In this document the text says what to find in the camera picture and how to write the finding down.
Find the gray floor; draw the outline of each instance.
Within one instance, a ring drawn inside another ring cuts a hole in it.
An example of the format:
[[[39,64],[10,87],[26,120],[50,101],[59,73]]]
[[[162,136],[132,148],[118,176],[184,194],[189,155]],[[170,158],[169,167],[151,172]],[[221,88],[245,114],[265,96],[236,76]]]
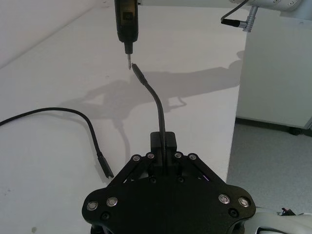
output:
[[[227,183],[257,206],[312,213],[312,137],[237,124]]]

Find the bolt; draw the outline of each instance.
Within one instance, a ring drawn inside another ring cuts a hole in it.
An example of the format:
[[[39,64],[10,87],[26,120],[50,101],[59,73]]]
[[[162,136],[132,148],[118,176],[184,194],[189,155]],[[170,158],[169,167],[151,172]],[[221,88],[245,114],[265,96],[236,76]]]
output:
[[[107,213],[107,212],[104,212],[104,213],[102,214],[102,216],[101,216],[101,218],[102,218],[103,220],[107,220],[107,219],[109,219],[109,217],[110,217],[110,215],[109,215],[109,213]]]
[[[139,161],[139,160],[140,160],[140,156],[137,156],[137,155],[136,155],[136,156],[133,156],[133,161],[136,161],[136,162],[137,162],[137,161]]]
[[[233,218],[238,217],[238,211],[234,208],[229,209],[229,215],[232,216]]]
[[[98,203],[96,201],[91,201],[87,205],[87,210],[94,211],[98,207]]]
[[[247,199],[241,197],[240,199],[238,199],[238,202],[241,206],[243,207],[249,207],[249,202]]]
[[[148,154],[147,157],[152,159],[152,158],[154,158],[154,155],[153,154]]]
[[[183,177],[178,177],[177,180],[178,180],[180,183],[183,183],[183,182],[184,182],[184,178],[183,178]]]
[[[118,202],[118,199],[114,196],[110,197],[109,199],[107,199],[106,201],[106,205],[108,205],[109,207],[113,207],[116,206]]]
[[[176,158],[181,158],[181,157],[182,157],[182,154],[176,153],[176,154],[175,154],[175,157],[176,157]]]
[[[156,179],[154,177],[150,178],[150,182],[155,184],[156,183]]]
[[[225,194],[220,194],[219,195],[219,201],[222,202],[223,204],[229,204],[230,198],[229,198],[229,196],[227,196]]]
[[[196,155],[190,155],[191,160],[195,160],[196,158],[197,158]]]

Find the electric screwdriver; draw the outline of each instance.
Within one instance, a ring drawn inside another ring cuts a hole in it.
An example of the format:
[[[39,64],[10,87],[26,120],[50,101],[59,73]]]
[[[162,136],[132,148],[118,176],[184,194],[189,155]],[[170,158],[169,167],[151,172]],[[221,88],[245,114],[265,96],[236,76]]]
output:
[[[137,0],[115,0],[115,12],[118,38],[125,45],[130,70],[133,42],[138,37]]]

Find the black cable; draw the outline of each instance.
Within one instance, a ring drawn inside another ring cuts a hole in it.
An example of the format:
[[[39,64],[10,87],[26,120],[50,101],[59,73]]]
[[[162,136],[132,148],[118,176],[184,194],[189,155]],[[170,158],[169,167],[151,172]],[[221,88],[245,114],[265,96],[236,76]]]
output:
[[[20,115],[8,118],[8,119],[0,122],[0,126],[4,125],[6,123],[9,123],[9,122],[11,122],[13,120],[16,120],[18,118],[22,118],[22,117],[25,117],[25,116],[28,116],[28,115],[32,115],[32,114],[39,113],[39,112],[44,112],[44,111],[64,111],[64,112],[70,112],[70,113],[74,113],[76,115],[81,116],[87,122],[87,124],[89,126],[91,137],[92,137],[92,140],[93,140],[93,143],[94,143],[94,147],[95,147],[95,150],[96,150],[96,153],[97,153],[97,158],[99,160],[99,163],[100,163],[100,165],[101,165],[101,167],[102,167],[106,177],[107,178],[114,177],[113,172],[112,172],[111,168],[108,165],[108,162],[104,158],[104,156],[103,156],[103,154],[102,154],[102,152],[101,152],[101,150],[100,150],[100,148],[98,146],[98,140],[97,140],[96,133],[94,131],[94,128],[92,126],[91,121],[89,120],[89,118],[85,114],[83,114],[83,113],[81,113],[79,111],[76,111],[76,110],[73,110],[73,109],[68,109],[68,108],[62,108],[62,107],[41,108],[41,109],[29,111],[29,112],[26,112],[26,113],[23,113],[23,114],[20,114]]]
[[[162,154],[162,161],[163,166],[165,166],[166,162],[166,129],[165,129],[165,116],[164,116],[164,110],[162,108],[161,101],[156,94],[155,90],[149,85],[146,78],[144,77],[143,73],[140,71],[139,67],[132,63],[132,69],[136,75],[136,77],[139,79],[139,81],[147,88],[147,90],[151,93],[153,96],[158,110],[158,123],[159,123],[159,132],[160,132],[160,141],[161,141],[161,154]]]
[[[235,11],[237,11],[239,8],[241,8],[243,5],[245,5],[247,2],[249,2],[249,0],[244,0],[240,5],[238,5],[237,7],[235,7],[233,10],[231,10],[230,12],[226,13],[224,16],[221,17],[221,22],[229,15],[233,14]]]

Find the table surface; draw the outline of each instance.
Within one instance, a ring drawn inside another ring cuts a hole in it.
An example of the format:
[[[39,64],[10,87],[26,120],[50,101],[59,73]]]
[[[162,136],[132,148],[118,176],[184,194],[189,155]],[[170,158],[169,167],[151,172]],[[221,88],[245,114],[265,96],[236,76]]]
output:
[[[246,35],[220,25],[228,9],[139,8],[137,63],[163,102],[178,150],[197,153],[226,179]],[[245,18],[241,11],[239,17]],[[0,70],[1,119],[68,107],[92,121],[116,175],[150,150],[157,110],[127,68],[112,7],[96,8]],[[87,234],[82,203],[109,183],[86,124],[50,112],[0,128],[3,233]]]

